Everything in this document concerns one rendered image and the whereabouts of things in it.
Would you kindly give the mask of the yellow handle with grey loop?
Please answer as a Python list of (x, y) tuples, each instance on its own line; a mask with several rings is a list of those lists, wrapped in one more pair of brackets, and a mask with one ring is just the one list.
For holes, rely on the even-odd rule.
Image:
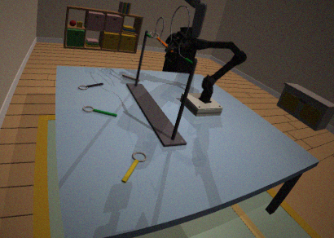
[[(137, 153), (143, 154), (146, 158), (144, 160), (137, 160), (137, 159), (135, 159), (134, 158), (134, 154), (137, 154)], [(134, 168), (138, 164), (138, 162), (143, 162), (143, 161), (145, 161), (147, 159), (147, 155), (144, 154), (143, 152), (135, 152), (135, 153), (132, 154), (132, 157), (134, 159), (134, 162), (133, 162), (132, 166), (130, 167), (130, 169), (126, 172), (125, 177), (121, 180), (123, 183), (127, 182), (128, 178), (133, 173)]]

